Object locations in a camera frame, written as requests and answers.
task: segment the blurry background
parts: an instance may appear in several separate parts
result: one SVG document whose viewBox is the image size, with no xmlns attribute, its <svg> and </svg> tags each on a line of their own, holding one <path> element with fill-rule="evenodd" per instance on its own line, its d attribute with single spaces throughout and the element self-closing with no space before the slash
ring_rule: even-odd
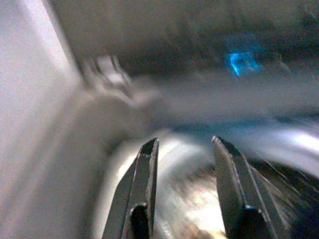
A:
<svg viewBox="0 0 319 239">
<path fill-rule="evenodd" d="M 213 135 L 319 176 L 318 1 L 5 0 L 0 12 L 1 238 L 100 238 L 151 136 L 163 238 L 185 225 L 222 235 Z"/>
</svg>

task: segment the gray surface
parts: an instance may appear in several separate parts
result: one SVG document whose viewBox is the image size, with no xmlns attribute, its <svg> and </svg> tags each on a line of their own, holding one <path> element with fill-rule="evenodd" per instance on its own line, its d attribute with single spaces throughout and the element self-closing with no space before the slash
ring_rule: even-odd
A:
<svg viewBox="0 0 319 239">
<path fill-rule="evenodd" d="M 228 32 L 236 27 L 285 28 L 300 24 L 313 0 L 52 0 L 76 58 L 143 50 L 150 40 L 166 41 L 181 23 Z"/>
</svg>

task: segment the blue light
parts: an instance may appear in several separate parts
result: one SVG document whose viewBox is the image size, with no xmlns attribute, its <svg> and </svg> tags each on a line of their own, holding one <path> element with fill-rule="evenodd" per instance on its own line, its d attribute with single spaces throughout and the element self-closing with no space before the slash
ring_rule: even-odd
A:
<svg viewBox="0 0 319 239">
<path fill-rule="evenodd" d="M 229 54 L 230 64 L 237 76 L 258 72 L 260 65 L 254 59 L 251 52 L 231 53 Z"/>
</svg>

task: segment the metal jaw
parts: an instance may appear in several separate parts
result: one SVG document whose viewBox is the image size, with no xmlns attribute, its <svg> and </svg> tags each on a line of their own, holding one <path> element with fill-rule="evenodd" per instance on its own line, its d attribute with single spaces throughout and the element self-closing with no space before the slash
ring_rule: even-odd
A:
<svg viewBox="0 0 319 239">
<path fill-rule="evenodd" d="M 153 237 L 159 140 L 144 144 L 119 182 L 103 239 Z"/>
<path fill-rule="evenodd" d="M 213 138 L 217 192 L 229 238 L 287 239 L 272 195 L 234 145 Z"/>
</svg>

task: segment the dark metal surface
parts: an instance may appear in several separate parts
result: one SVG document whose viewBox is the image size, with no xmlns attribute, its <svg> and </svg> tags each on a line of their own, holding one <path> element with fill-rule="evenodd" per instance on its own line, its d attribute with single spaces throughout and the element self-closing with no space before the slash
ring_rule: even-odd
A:
<svg viewBox="0 0 319 239">
<path fill-rule="evenodd" d="M 153 236 L 159 140 L 144 144 L 113 197 L 103 238 Z"/>
<path fill-rule="evenodd" d="M 216 137 L 213 145 L 217 191 L 227 235 L 230 238 L 289 238 L 270 192 L 244 155 Z"/>
</svg>

